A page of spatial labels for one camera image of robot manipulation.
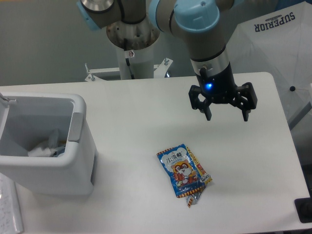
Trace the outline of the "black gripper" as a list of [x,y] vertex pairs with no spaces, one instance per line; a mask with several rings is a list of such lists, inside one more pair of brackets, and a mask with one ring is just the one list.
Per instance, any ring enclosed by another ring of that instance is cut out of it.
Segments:
[[220,73],[210,75],[206,65],[196,76],[199,86],[192,85],[189,90],[191,107],[204,113],[208,121],[212,118],[210,105],[231,104],[242,111],[244,121],[248,121],[249,113],[257,105],[257,96],[251,82],[237,86],[234,82],[231,64]]

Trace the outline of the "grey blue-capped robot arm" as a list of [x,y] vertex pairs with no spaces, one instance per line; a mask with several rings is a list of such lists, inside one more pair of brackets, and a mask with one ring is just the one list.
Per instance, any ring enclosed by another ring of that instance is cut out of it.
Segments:
[[105,29],[117,50],[121,79],[154,77],[152,49],[160,33],[181,39],[198,85],[189,90],[193,109],[211,119],[211,104],[230,104],[244,120],[257,105],[253,85],[237,86],[222,35],[220,12],[235,0],[79,0],[78,9],[92,30]]

